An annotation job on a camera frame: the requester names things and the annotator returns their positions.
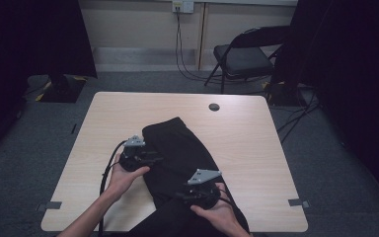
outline black garment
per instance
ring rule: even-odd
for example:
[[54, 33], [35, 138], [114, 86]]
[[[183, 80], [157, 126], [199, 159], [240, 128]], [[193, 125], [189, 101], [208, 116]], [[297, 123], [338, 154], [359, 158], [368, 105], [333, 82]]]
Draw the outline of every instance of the black garment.
[[[144, 181], [156, 211], [129, 231], [128, 236], [225, 236], [209, 221], [197, 216], [176, 197], [196, 169], [218, 170], [207, 149], [180, 118], [146, 126], [143, 136], [147, 147], [159, 152], [164, 161], [151, 167]], [[212, 182], [224, 183], [222, 177]], [[234, 203], [230, 192], [227, 195]], [[239, 208], [235, 215], [249, 232], [248, 222]]]

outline wrist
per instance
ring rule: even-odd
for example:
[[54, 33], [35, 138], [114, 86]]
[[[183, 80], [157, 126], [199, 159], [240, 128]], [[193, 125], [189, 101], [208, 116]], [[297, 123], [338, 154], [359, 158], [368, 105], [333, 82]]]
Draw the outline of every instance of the wrist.
[[226, 235], [229, 237], [245, 237], [250, 236], [248, 232], [238, 223], [233, 223], [232, 225], [228, 225], [228, 229], [226, 231]]
[[101, 194], [101, 198], [105, 199], [110, 204], [114, 204], [121, 198], [121, 195], [119, 195], [116, 191], [113, 191], [112, 189], [106, 189]]

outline table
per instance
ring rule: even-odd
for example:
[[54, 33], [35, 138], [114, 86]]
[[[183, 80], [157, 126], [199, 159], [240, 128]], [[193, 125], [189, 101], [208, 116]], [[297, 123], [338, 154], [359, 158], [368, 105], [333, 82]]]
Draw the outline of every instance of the table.
[[[209, 105], [220, 110], [211, 111]], [[180, 117], [212, 155], [253, 232], [308, 227], [263, 97], [100, 92], [95, 95], [41, 227], [60, 231], [99, 195], [114, 148], [146, 125]], [[109, 210], [106, 231], [127, 231], [155, 210], [142, 178]]]

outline gray carpet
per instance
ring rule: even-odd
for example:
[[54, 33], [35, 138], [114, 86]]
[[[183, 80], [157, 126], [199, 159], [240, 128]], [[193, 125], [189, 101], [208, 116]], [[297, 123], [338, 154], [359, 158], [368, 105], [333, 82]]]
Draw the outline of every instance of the gray carpet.
[[[45, 76], [30, 78], [31, 89], [45, 80]], [[261, 83], [226, 85], [226, 94], [259, 91]], [[87, 82], [76, 104], [37, 103], [38, 92], [29, 94], [22, 117], [0, 142], [0, 236], [54, 234], [40, 229], [43, 212], [36, 208], [51, 199], [92, 98], [99, 91], [218, 94], [220, 90], [219, 85], [204, 87], [179, 72], [107, 72]], [[310, 93], [304, 92], [306, 100]], [[291, 111], [298, 109], [271, 108], [275, 126], [284, 125]], [[379, 236], [379, 187], [341, 145], [322, 110], [300, 120], [282, 146], [298, 194], [311, 204], [305, 209], [309, 229], [267, 236]]]

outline wall outlet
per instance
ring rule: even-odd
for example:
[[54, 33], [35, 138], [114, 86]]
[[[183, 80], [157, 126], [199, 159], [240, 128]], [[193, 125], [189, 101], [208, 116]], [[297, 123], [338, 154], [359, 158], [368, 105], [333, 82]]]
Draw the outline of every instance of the wall outlet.
[[184, 13], [193, 13], [193, 2], [183, 2]]
[[183, 12], [184, 5], [183, 1], [172, 1], [172, 12]]

